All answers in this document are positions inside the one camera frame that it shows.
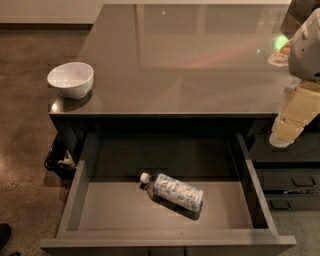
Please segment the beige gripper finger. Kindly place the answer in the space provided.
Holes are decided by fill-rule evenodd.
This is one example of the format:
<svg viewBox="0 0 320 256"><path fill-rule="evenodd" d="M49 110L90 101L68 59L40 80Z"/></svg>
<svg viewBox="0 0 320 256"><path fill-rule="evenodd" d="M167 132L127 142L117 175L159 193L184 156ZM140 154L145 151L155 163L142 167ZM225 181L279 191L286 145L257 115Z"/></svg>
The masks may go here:
<svg viewBox="0 0 320 256"><path fill-rule="evenodd" d="M295 88L285 88L269 142L277 148L293 144L304 128L320 114L320 83L301 81Z"/></svg>
<svg viewBox="0 0 320 256"><path fill-rule="evenodd" d="M276 67L287 66L290 50L291 50L291 41L288 41L278 51L274 52L268 58L268 63Z"/></svg>

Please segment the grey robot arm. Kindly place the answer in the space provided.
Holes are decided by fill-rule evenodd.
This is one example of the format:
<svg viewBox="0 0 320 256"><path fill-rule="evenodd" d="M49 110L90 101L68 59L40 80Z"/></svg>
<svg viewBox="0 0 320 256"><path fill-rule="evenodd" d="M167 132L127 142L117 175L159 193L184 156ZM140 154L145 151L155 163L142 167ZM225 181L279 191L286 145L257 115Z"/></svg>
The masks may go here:
<svg viewBox="0 0 320 256"><path fill-rule="evenodd" d="M284 89L269 137L272 146L285 148L320 114L320 8L280 51L270 56L269 63L280 57L287 61L289 73L300 79L295 88Z"/></svg>

